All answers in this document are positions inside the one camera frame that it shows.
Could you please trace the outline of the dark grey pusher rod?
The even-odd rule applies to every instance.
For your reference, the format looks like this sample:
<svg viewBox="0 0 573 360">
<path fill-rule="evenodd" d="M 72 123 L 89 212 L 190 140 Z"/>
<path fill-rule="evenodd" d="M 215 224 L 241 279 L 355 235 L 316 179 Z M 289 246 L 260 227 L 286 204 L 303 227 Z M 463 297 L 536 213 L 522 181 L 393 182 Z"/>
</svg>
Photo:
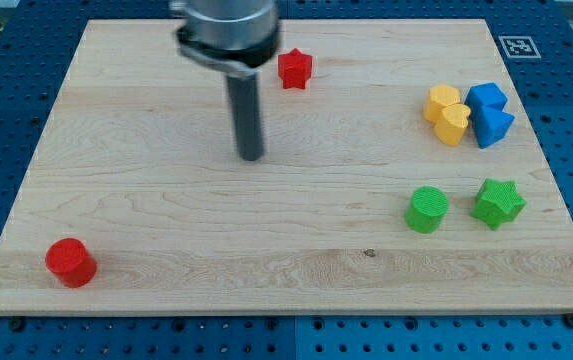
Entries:
<svg viewBox="0 0 573 360">
<path fill-rule="evenodd" d="M 256 161 L 264 154 L 264 142 L 257 75 L 226 75 L 237 153 L 246 161 Z"/>
</svg>

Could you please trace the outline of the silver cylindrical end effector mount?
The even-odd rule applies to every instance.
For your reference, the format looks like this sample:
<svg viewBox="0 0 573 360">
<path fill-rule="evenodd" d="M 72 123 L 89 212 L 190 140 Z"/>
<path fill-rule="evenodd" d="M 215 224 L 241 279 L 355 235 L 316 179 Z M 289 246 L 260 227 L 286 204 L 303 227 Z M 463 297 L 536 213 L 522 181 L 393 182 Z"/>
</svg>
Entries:
<svg viewBox="0 0 573 360">
<path fill-rule="evenodd" d="M 184 20 L 176 31 L 182 56 L 231 78 L 254 76 L 280 45 L 274 0 L 170 0 Z"/>
</svg>

